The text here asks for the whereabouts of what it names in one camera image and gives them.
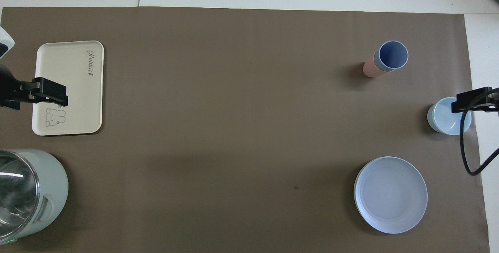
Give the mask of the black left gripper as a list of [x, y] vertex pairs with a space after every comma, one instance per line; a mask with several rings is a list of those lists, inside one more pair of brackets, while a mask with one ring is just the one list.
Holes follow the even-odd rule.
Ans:
[[21, 103], [52, 103], [66, 107], [68, 105], [67, 88], [43, 77], [34, 78], [30, 82], [17, 80], [11, 71], [1, 64], [1, 107], [20, 110]]

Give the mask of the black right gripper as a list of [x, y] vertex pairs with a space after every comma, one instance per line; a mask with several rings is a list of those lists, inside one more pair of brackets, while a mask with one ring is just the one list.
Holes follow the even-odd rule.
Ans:
[[[478, 100], [479, 104], [470, 104], [475, 98], [487, 93]], [[497, 112], [499, 109], [499, 88], [492, 89], [492, 87], [482, 87], [471, 91], [466, 91], [456, 95], [456, 101], [451, 103], [452, 113], [465, 113], [467, 111], [484, 111], [487, 113]]]

